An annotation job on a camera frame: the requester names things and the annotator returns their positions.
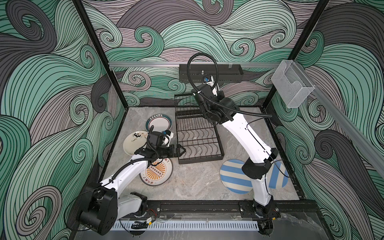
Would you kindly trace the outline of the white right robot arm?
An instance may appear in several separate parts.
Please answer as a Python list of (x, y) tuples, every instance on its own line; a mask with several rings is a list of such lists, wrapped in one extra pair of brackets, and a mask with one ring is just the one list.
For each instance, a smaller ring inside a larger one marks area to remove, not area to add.
[[(196, 86), (191, 76), (191, 63), (200, 56), (207, 57), (214, 63), (216, 75), (210, 76), (208, 81), (202, 80), (202, 84)], [(269, 147), (246, 121), (245, 116), (253, 116), (254, 113), (240, 110), (232, 99), (225, 97), (219, 90), (217, 86), (219, 66), (211, 55), (205, 53), (192, 55), (187, 63), (187, 77), (203, 117), (214, 125), (225, 127), (249, 155), (242, 166), (242, 171), (251, 179), (256, 214), (265, 219), (278, 218), (280, 212), (269, 193), (266, 176), (279, 151)]]

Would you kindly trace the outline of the blue striped plate large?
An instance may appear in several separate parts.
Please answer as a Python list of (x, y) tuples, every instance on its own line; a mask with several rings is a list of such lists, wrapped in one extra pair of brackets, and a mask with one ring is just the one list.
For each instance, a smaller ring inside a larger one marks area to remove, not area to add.
[(220, 168), (220, 178), (223, 185), (236, 194), (247, 194), (252, 189), (251, 179), (242, 170), (244, 162), (231, 159), (224, 162)]

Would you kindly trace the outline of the white plate green flower outline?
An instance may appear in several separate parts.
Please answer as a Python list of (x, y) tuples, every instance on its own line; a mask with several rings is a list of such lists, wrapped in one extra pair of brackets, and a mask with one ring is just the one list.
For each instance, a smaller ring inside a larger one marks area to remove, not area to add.
[(217, 95), (218, 95), (218, 92), (220, 91), (220, 88), (219, 88), (218, 83), (217, 83), (215, 80), (214, 80), (213, 82), (214, 82), (214, 85), (213, 85), (213, 94), (214, 94), (215, 96), (217, 96)]

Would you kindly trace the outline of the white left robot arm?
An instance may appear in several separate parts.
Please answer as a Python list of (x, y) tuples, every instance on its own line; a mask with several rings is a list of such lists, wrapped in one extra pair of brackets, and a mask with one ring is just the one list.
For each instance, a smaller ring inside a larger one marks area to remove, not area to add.
[(69, 207), (78, 204), (75, 217), (77, 225), (103, 236), (117, 220), (139, 212), (145, 196), (132, 193), (129, 197), (121, 198), (121, 194), (136, 176), (149, 167), (156, 167), (162, 160), (178, 158), (186, 152), (181, 145), (170, 143), (173, 135), (169, 130), (156, 132), (150, 128), (146, 143), (135, 151), (127, 163), (101, 182), (87, 185), (69, 204)]

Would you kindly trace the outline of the black wire dish rack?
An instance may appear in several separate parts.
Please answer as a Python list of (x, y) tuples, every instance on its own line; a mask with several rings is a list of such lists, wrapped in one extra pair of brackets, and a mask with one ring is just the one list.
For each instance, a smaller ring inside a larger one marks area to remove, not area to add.
[(179, 164), (221, 161), (225, 153), (217, 127), (203, 118), (192, 94), (175, 95), (174, 101), (177, 143), (186, 150)]

